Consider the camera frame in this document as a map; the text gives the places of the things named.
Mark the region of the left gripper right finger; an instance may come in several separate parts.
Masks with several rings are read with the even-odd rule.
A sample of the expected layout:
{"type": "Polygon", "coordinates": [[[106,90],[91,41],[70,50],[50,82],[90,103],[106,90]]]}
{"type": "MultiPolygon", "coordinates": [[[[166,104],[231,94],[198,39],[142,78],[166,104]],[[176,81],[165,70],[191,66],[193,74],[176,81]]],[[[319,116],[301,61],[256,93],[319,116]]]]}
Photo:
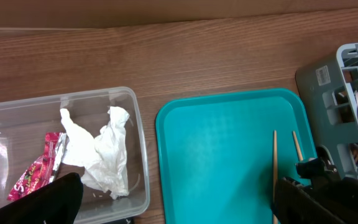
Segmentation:
{"type": "Polygon", "coordinates": [[[358,180],[346,177],[316,190],[284,177],[275,184],[271,209],[280,223],[358,224],[358,180]]]}

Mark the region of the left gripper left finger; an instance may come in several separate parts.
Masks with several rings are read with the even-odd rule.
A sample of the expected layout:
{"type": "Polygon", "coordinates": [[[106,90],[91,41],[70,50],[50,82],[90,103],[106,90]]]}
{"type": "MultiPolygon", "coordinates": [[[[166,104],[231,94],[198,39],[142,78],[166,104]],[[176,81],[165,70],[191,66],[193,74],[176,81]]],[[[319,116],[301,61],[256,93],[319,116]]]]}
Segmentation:
{"type": "Polygon", "coordinates": [[[0,224],[75,221],[83,198],[79,174],[72,172],[0,208],[0,224]]]}

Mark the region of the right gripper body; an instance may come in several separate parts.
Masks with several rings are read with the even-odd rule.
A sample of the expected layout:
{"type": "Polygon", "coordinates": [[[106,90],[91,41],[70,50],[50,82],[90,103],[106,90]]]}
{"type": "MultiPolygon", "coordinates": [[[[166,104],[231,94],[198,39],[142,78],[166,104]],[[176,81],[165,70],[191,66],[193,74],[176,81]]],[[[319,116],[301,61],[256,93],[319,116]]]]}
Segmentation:
{"type": "Polygon", "coordinates": [[[316,154],[317,158],[309,158],[295,164],[300,178],[310,180],[312,187],[324,187],[339,182],[341,177],[327,150],[318,146],[316,154]]]}

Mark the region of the wooden chopstick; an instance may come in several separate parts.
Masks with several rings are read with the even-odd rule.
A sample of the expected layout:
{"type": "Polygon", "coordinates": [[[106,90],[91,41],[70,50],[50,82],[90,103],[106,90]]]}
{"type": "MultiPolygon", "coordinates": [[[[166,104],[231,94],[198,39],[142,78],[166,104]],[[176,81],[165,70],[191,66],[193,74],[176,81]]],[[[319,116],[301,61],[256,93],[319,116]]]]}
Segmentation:
{"type": "Polygon", "coordinates": [[[273,201],[275,200],[275,186],[278,179],[278,148],[277,148],[277,131],[273,131],[273,201]]]}
{"type": "Polygon", "coordinates": [[[302,151],[301,151],[301,147],[300,147],[296,132],[292,131],[292,135],[293,135],[293,140],[294,140],[294,143],[295,143],[295,148],[296,148],[296,153],[297,153],[297,156],[298,156],[298,160],[301,162],[301,161],[303,161],[303,154],[302,154],[302,151]]]}

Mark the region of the red snack wrapper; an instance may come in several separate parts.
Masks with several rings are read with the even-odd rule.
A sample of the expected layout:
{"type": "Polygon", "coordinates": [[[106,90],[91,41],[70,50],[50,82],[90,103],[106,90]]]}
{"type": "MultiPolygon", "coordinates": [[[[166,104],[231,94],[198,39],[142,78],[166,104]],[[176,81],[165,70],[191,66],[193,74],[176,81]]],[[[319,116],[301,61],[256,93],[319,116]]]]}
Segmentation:
{"type": "Polygon", "coordinates": [[[21,175],[9,192],[7,200],[19,200],[52,183],[62,163],[66,145],[66,133],[47,133],[43,154],[21,175]]]}

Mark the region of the white napkin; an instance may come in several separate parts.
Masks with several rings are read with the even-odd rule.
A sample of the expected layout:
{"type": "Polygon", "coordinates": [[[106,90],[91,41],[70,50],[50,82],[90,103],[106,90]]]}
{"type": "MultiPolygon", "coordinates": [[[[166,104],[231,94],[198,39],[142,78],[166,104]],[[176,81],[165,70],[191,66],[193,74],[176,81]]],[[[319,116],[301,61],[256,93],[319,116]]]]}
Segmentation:
{"type": "Polygon", "coordinates": [[[61,124],[68,136],[62,162],[83,167],[81,182],[89,188],[110,192],[112,199],[129,195],[125,125],[129,113],[118,106],[108,110],[109,121],[94,137],[74,123],[66,108],[60,110],[61,124]]]}

